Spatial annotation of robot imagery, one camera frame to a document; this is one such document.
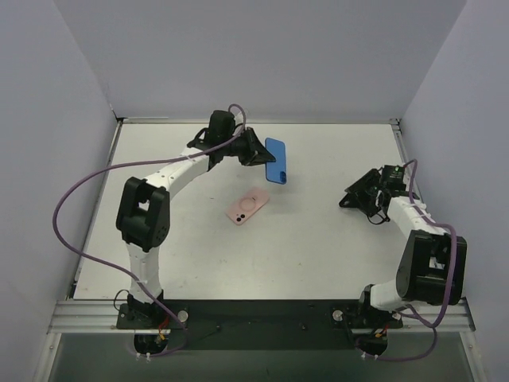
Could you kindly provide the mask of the blue phone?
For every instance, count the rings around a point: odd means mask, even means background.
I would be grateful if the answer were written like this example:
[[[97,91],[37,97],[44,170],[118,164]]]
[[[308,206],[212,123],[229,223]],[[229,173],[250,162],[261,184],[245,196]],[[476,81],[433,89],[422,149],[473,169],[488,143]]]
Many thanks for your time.
[[[274,162],[265,165],[266,180],[279,185],[287,182],[286,145],[283,141],[266,138],[265,148],[275,158]]]

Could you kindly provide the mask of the pink cased phone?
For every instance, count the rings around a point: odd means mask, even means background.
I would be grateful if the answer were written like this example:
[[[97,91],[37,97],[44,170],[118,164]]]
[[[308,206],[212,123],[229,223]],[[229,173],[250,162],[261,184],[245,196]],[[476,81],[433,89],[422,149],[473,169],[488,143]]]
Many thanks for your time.
[[[234,224],[240,226],[266,205],[269,199],[270,195],[266,190],[253,187],[234,202],[225,214]]]

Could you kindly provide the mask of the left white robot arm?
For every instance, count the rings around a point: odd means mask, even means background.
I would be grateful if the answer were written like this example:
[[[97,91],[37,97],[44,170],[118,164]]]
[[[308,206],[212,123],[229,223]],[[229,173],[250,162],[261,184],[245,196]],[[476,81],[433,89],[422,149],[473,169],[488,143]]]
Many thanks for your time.
[[[159,250],[170,230],[172,199],[195,178],[225,157],[242,166],[264,166],[267,181],[286,182],[284,144],[261,142],[253,128],[237,123],[230,110],[212,112],[208,126],[187,143],[177,161],[144,178],[129,178],[123,188],[115,225],[130,259],[134,279],[127,296],[126,317],[145,327],[158,327],[167,318],[159,280]]]

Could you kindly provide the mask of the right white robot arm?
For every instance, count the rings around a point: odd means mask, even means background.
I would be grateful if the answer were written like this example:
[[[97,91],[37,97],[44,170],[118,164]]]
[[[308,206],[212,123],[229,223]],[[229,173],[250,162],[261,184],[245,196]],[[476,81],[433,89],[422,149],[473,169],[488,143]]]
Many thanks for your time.
[[[462,298],[468,245],[453,226],[436,222],[415,193],[417,160],[373,168],[348,186],[338,205],[398,226],[406,239],[395,277],[366,286],[358,314],[417,319],[435,329]]]

